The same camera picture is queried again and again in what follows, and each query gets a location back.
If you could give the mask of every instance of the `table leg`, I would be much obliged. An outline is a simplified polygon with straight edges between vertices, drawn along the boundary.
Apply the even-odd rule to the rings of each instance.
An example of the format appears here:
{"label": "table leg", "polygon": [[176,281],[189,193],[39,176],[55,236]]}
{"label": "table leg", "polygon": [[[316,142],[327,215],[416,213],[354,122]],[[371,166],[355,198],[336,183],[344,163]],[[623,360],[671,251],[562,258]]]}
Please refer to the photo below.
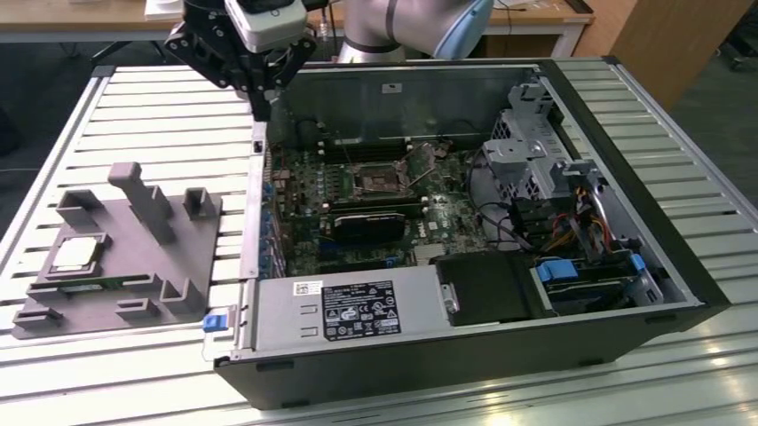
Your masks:
{"label": "table leg", "polygon": [[563,27],[563,32],[558,37],[558,42],[555,43],[551,57],[570,58],[571,55],[574,55],[574,49],[576,48],[576,44],[579,43],[579,38],[582,37],[583,30],[584,24],[567,24]]}

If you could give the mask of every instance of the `floor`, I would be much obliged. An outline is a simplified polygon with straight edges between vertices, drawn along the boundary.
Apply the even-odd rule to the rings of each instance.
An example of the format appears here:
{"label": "floor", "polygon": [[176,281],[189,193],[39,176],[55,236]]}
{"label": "floor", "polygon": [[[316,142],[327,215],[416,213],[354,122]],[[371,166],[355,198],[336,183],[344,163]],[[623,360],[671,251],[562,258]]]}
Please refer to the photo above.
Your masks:
{"label": "floor", "polygon": [[[0,156],[0,235],[36,176],[89,77],[89,56],[104,43],[79,46],[1,44],[0,108],[24,137]],[[104,64],[159,65],[148,43],[133,43]],[[758,72],[734,73],[714,57],[673,116],[753,204],[758,204]]]}

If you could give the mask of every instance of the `sticker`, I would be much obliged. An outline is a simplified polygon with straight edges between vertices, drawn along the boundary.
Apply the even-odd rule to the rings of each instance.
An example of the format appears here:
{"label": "sticker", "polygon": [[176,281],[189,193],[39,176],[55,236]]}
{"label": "sticker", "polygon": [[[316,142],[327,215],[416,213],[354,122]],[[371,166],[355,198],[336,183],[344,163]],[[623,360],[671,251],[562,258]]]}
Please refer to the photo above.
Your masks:
{"label": "sticker", "polygon": [[382,93],[403,93],[403,84],[402,83],[386,83],[382,85]]}
{"label": "sticker", "polygon": [[400,333],[392,281],[324,287],[322,305],[330,342]]}
{"label": "sticker", "polygon": [[323,281],[295,281],[292,293],[295,296],[312,296],[322,293]]}

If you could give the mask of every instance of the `wooden table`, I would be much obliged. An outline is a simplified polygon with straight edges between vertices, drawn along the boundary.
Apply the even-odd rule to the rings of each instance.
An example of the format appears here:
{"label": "wooden table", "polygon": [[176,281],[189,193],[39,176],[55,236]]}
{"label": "wooden table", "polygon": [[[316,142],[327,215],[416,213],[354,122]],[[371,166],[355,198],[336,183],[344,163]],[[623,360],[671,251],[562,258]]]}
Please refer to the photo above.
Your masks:
{"label": "wooden table", "polygon": [[[555,35],[556,57],[571,56],[591,14],[574,12],[563,0],[542,0],[526,12],[494,11],[488,35]],[[334,6],[342,34],[342,6]],[[145,21],[144,0],[0,0],[0,43],[113,42],[163,40],[175,20]],[[311,13],[318,24],[319,12]]]}

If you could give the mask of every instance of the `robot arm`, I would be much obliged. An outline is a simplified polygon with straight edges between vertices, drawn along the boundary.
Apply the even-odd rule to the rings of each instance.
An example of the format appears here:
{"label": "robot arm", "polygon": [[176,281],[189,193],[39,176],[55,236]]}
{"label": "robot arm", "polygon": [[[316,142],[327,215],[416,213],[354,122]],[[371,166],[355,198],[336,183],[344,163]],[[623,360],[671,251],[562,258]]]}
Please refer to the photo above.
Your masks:
{"label": "robot arm", "polygon": [[[217,87],[236,89],[249,101],[256,121],[271,120],[271,101],[316,49],[308,11],[328,3],[184,0],[184,22],[173,28],[165,47]],[[342,62],[402,59],[402,44],[436,58],[463,58],[480,38],[492,8],[492,0],[344,3]]]}

